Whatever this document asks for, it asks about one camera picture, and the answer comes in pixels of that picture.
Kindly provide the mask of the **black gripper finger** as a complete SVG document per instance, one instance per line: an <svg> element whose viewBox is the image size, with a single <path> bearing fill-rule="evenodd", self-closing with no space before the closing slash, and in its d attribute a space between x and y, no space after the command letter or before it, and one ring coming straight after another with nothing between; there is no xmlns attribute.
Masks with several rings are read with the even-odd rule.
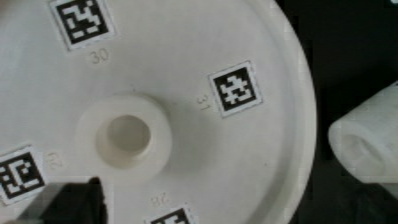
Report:
<svg viewBox="0 0 398 224"><path fill-rule="evenodd" d="M39 215L43 224L108 224L103 185L98 177L67 183Z"/></svg>

